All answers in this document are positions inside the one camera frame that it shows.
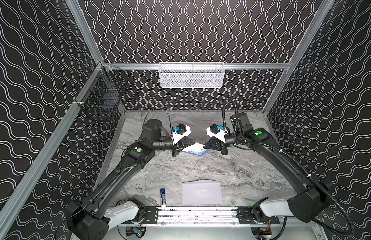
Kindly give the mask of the white envelope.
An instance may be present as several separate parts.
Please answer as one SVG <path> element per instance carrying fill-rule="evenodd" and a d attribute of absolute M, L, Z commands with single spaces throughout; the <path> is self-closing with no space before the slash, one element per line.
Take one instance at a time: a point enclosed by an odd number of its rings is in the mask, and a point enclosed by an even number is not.
<path fill-rule="evenodd" d="M 198 180 L 183 183 L 182 204 L 190 206 L 222 205 L 221 182 Z"/>

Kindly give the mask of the floral blue white letter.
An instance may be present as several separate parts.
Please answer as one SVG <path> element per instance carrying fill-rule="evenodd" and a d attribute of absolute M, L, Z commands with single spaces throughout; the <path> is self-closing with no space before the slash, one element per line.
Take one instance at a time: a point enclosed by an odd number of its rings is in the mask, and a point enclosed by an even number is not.
<path fill-rule="evenodd" d="M 203 144 L 195 143 L 191 146 L 188 146 L 182 150 L 184 153 L 188 153 L 197 157 L 202 157 L 205 154 L 209 153 L 211 150 L 205 149 Z"/>

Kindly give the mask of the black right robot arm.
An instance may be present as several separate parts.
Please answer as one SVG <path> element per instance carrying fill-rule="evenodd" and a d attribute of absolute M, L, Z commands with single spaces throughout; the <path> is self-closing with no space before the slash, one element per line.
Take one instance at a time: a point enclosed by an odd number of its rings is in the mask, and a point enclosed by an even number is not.
<path fill-rule="evenodd" d="M 254 129 L 245 113 L 239 113 L 238 117 L 230 117 L 233 132 L 224 129 L 223 125 L 213 124 L 208 127 L 206 132 L 210 140 L 205 143 L 205 149 L 226 155 L 230 147 L 246 145 L 276 168 L 296 193 L 289 199 L 266 197 L 257 201 L 250 214 L 253 220 L 262 223 L 274 216 L 287 216 L 295 217 L 304 223 L 311 222 L 329 206 L 331 199 L 322 189 L 329 191 L 333 184 L 314 175 L 308 179 L 310 173 L 289 158 L 267 130 Z"/>

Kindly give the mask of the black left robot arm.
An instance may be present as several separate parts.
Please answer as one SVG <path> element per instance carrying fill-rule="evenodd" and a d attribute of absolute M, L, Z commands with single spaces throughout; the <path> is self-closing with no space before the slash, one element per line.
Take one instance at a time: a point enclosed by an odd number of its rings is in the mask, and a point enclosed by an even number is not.
<path fill-rule="evenodd" d="M 189 139 L 191 128 L 178 124 L 169 134 L 157 119 L 142 126 L 139 138 L 129 145 L 119 164 L 87 197 L 66 208 L 68 229 L 81 240 L 102 240 L 107 232 L 124 222 L 142 224 L 145 221 L 144 204 L 138 200 L 126 201 L 112 207 L 112 201 L 126 183 L 142 170 L 156 151 L 170 150 L 176 157 L 183 149 L 195 144 Z"/>

